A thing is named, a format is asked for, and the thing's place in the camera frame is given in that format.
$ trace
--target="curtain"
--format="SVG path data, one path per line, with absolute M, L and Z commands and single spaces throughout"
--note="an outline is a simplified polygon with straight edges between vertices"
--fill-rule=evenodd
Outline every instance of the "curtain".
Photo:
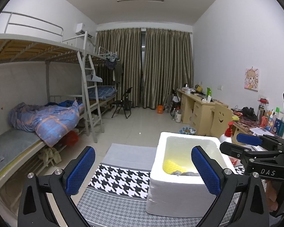
M 143 69 L 143 107 L 155 109 L 166 102 L 171 90 L 192 83 L 190 34 L 147 29 Z
M 132 106 L 139 106 L 140 78 L 141 78 L 141 29 L 115 29 L 100 31 L 96 38 L 96 53 L 99 46 L 108 51 L 117 52 L 123 65 L 121 83 L 117 84 L 117 99 L 121 99 L 124 92 L 132 87 L 129 100 Z M 103 79 L 103 85 L 112 85 L 112 70 L 106 66 L 98 66 L 97 76 Z

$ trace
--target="white styrofoam box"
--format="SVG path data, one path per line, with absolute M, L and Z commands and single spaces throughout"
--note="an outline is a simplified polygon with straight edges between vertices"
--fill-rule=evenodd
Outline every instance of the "white styrofoam box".
M 217 138 L 162 132 L 150 175 L 147 213 L 178 218 L 204 216 L 216 196 L 208 192 L 202 178 L 170 175 L 163 171 L 164 160 L 193 170 L 191 150 L 198 145 L 223 169 L 229 168 L 235 172 L 229 157 L 220 152 Z

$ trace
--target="floor tile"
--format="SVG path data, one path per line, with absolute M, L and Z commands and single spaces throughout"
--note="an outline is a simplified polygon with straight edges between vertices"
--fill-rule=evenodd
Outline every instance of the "floor tile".
M 182 123 L 176 123 L 172 120 L 169 113 L 157 114 L 156 110 L 133 108 L 131 116 L 126 119 L 124 113 L 111 118 L 114 109 L 106 112 L 103 118 L 105 132 L 101 132 L 100 126 L 95 127 L 98 142 L 93 141 L 93 136 L 82 134 L 79 141 L 74 146 L 66 147 L 61 153 L 62 161 L 55 167 L 48 167 L 43 171 L 44 175 L 52 174 L 58 168 L 65 166 L 82 152 L 86 146 L 92 146 L 96 151 L 96 160 L 90 169 L 86 179 L 82 183 L 78 194 L 72 196 L 75 204 L 78 204 L 82 194 L 89 184 L 89 180 L 96 171 L 98 165 L 103 160 L 112 143 L 157 147 L 161 132 L 175 132 L 185 126 Z M 52 195 L 49 195 L 49 201 L 56 215 L 60 226 L 66 226 L 58 208 L 54 202 Z

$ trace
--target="orange container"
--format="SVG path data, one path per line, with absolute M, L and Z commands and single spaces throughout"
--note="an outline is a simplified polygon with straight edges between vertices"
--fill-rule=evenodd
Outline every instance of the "orange container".
M 163 106 L 162 105 L 158 105 L 157 106 L 157 113 L 158 114 L 162 114 L 163 113 Z

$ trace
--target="air conditioner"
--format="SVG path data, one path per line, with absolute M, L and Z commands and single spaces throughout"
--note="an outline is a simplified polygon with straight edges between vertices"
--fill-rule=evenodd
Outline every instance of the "air conditioner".
M 85 34 L 86 31 L 87 30 L 85 29 L 85 25 L 83 23 L 77 24 L 77 28 L 76 28 L 77 35 Z M 87 37 L 90 39 L 93 38 L 93 36 L 90 33 L 87 34 Z

